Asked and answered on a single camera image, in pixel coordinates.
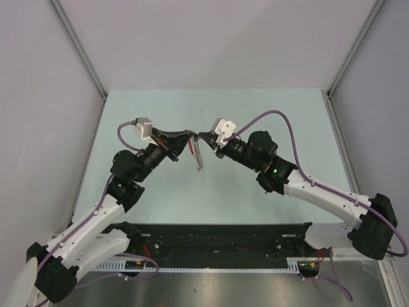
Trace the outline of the silver red keyring holder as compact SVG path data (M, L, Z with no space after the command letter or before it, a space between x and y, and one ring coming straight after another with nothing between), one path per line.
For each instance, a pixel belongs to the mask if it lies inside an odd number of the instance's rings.
M197 163L197 170L201 171L203 169L203 159L201 157L201 151L199 147L199 138L197 135L192 136L188 142L190 152L193 155L196 163Z

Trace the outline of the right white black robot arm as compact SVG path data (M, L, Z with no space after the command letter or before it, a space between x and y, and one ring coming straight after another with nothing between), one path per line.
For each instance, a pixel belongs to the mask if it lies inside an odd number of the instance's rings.
M277 155L278 146L267 131L253 132L247 141L223 142L214 132L201 132L199 137L217 157L229 157L255 171L265 192L304 200L341 219L341 223L335 224L303 224L300 237L295 240L299 255L311 256L317 249L351 246L368 258L381 260L389 252L397 219L387 196L378 193L371 198L347 193L314 180L296 164Z

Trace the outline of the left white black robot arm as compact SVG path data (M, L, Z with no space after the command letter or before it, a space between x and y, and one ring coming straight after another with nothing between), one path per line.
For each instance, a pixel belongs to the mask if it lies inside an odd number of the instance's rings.
M132 256L141 248L136 229L123 224L104 239L98 239L115 219L125 215L140 199L140 184L166 158L178 161L192 130L166 132L151 125L137 124L141 139L149 144L144 150L121 150L112 160L110 175L99 202L76 223L48 243L32 244L26 264L16 277L5 306L35 306L39 294L47 302L59 303L90 270L120 253Z

